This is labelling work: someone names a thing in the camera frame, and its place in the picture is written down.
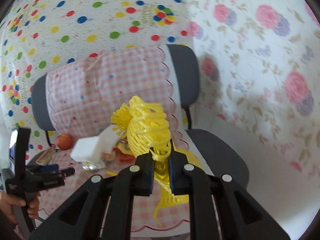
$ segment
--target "white screw head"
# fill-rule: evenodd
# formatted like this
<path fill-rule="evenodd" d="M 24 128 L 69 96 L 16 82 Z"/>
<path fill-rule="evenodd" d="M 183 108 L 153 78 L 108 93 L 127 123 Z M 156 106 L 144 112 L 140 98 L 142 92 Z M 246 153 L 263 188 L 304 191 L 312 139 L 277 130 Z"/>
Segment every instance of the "white screw head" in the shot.
<path fill-rule="evenodd" d="M 130 166 L 129 170 L 131 172 L 137 172 L 137 171 L 140 171 L 140 167 L 138 165 L 132 165 Z"/>
<path fill-rule="evenodd" d="M 184 165 L 183 168 L 184 168 L 186 171 L 193 171 L 193 170 L 195 169 L 195 167 L 194 167 L 192 164 L 190 164 L 190 163 Z"/>
<path fill-rule="evenodd" d="M 222 179 L 223 179 L 223 181 L 225 181 L 225 182 L 230 182 L 230 181 L 232 181 L 232 177 L 231 177 L 231 175 L 229 175 L 229 174 L 224 174 L 224 175 L 222 176 Z"/>
<path fill-rule="evenodd" d="M 101 176 L 99 176 L 99 175 L 94 175 L 94 176 L 91 177 L 91 181 L 92 181 L 93 183 L 98 183 L 98 182 L 101 181 Z"/>

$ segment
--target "orange food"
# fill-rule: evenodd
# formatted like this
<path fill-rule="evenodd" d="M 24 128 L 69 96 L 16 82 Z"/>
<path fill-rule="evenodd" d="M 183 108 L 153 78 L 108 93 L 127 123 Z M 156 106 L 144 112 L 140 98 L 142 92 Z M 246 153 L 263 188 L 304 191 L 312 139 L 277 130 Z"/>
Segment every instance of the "orange food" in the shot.
<path fill-rule="evenodd" d="M 59 135 L 56 139 L 56 144 L 61 150 L 68 150 L 73 146 L 72 137 L 68 134 Z"/>

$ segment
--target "yellow fruit net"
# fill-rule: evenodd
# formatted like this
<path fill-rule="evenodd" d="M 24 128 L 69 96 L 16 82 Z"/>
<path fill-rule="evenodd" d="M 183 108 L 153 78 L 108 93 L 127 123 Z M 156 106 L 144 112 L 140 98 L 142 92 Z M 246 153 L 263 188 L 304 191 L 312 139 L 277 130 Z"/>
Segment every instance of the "yellow fruit net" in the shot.
<path fill-rule="evenodd" d="M 125 131 L 123 137 L 127 137 L 130 150 L 135 157 L 152 153 L 155 161 L 154 179 L 161 186 L 161 199 L 153 217 L 156 219 L 157 212 L 161 208 L 188 203 L 188 195 L 175 196 L 171 192 L 168 172 L 171 133 L 161 104 L 145 103 L 140 97 L 134 96 L 129 101 L 129 106 L 122 104 L 113 113 L 111 122 L 116 125 L 114 130 L 119 130 L 118 134 Z M 199 160 L 192 152 L 180 148 L 175 150 L 184 153 L 189 163 L 202 169 Z"/>

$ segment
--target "black tool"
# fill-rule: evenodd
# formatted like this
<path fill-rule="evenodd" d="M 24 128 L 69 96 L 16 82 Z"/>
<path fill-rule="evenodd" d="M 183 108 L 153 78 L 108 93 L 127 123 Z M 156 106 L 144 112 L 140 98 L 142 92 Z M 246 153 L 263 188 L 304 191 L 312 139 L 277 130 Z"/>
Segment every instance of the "black tool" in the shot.
<path fill-rule="evenodd" d="M 27 213 L 30 201 L 36 196 L 35 193 L 63 186 L 65 185 L 64 178 L 75 173 L 74 168 L 52 172 L 41 172 L 42 167 L 38 166 L 26 168 L 25 159 L 30 133 L 31 130 L 27 128 L 12 130 L 9 145 L 9 168 L 1 171 L 6 193 L 16 195 L 27 203 L 25 207 L 12 207 L 14 216 L 25 239 L 28 239 L 30 233 L 36 228 L 35 221 Z"/>
<path fill-rule="evenodd" d="M 172 192 L 189 195 L 192 240 L 219 240 L 218 225 L 225 240 L 290 240 L 231 176 L 209 176 L 188 163 L 186 156 L 175 152 L 173 147 L 169 166 Z M 152 193 L 153 174 L 154 161 L 149 152 L 138 156 L 135 165 L 123 169 L 117 176 L 107 179 L 92 176 L 29 240 L 129 240 L 133 196 Z"/>

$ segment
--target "human hand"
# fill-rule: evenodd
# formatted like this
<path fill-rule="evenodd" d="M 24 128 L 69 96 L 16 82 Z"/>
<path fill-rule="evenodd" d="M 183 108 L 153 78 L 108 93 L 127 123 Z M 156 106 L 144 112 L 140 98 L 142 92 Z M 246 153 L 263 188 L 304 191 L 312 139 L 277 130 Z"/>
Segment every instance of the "human hand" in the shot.
<path fill-rule="evenodd" d="M 29 203 L 30 208 L 27 209 L 29 217 L 33 219 L 37 219 L 39 217 L 38 211 L 40 202 L 38 197 L 40 197 L 41 194 L 37 192 L 36 195 L 37 196 Z M 24 207 L 26 202 L 17 196 L 7 195 L 4 191 L 0 191 L 0 210 L 9 223 L 16 225 L 17 221 L 12 211 L 12 205 Z"/>

